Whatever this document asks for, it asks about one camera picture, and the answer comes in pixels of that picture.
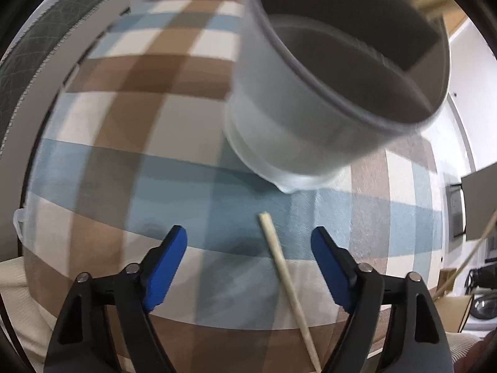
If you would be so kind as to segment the plastic bag on floor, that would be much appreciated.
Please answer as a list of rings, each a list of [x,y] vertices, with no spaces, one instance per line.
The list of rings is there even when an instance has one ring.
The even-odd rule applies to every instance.
[[[25,234],[24,234],[25,221],[26,221],[26,209],[19,208],[15,210],[13,213],[13,227],[21,243],[23,243],[25,239]]]

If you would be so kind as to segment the checkered plaid rug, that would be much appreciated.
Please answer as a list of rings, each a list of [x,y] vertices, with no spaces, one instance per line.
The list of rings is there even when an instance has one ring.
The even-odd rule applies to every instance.
[[[411,136],[286,195],[223,133],[240,0],[148,0],[119,18],[60,96],[26,203],[25,268],[57,319],[76,276],[115,274],[180,225],[188,247],[151,315],[180,372],[310,372],[258,216],[276,226],[320,360],[346,320],[310,247],[315,227],[382,274],[434,289],[442,242],[431,144]]]

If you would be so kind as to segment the long curved bamboo chopstick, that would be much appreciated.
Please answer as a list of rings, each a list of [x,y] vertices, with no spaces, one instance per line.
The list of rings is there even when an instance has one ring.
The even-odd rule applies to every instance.
[[[467,267],[469,262],[472,260],[474,255],[478,252],[480,247],[485,243],[487,238],[490,236],[490,233],[492,230],[494,230],[496,226],[496,220],[497,220],[497,210],[495,210],[490,217],[487,225],[484,227],[484,231],[481,235],[481,237],[478,239],[476,245],[474,248],[469,252],[469,254],[466,256],[466,259],[464,259],[463,263],[460,265],[460,267],[446,280],[446,282],[438,289],[434,295],[431,297],[433,301],[436,301],[438,298],[443,297],[444,294],[448,291],[450,286],[455,282],[457,277],[460,275],[460,273],[463,272],[463,270]]]

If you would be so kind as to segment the grey folding chair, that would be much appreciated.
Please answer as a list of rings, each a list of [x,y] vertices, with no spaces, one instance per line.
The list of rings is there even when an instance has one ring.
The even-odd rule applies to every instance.
[[[446,195],[452,236],[479,238],[496,210],[496,164],[448,184]]]

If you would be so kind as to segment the grey quilted bed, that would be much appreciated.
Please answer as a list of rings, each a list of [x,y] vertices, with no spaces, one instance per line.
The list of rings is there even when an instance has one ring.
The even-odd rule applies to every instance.
[[[129,0],[52,0],[1,60],[1,150],[33,140],[77,60]]]

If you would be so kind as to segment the white utensil holder cup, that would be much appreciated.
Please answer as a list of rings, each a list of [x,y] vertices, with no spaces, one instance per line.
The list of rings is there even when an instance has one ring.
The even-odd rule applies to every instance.
[[[316,190],[442,106],[442,18],[414,0],[244,0],[224,130],[261,178]]]

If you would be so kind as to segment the bamboo chopstick on rug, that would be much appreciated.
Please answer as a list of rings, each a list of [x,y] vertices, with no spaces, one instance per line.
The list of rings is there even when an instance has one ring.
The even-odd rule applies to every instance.
[[[275,261],[280,281],[285,288],[285,293],[290,304],[291,311],[297,322],[297,327],[303,338],[303,342],[307,349],[314,371],[321,372],[322,366],[317,355],[317,349],[312,340],[312,335],[305,319],[302,305],[298,299],[297,290],[292,283],[291,274],[285,261],[285,256],[280,244],[276,227],[273,223],[273,219],[268,212],[259,213],[258,218],[265,240],[268,243],[272,257]]]

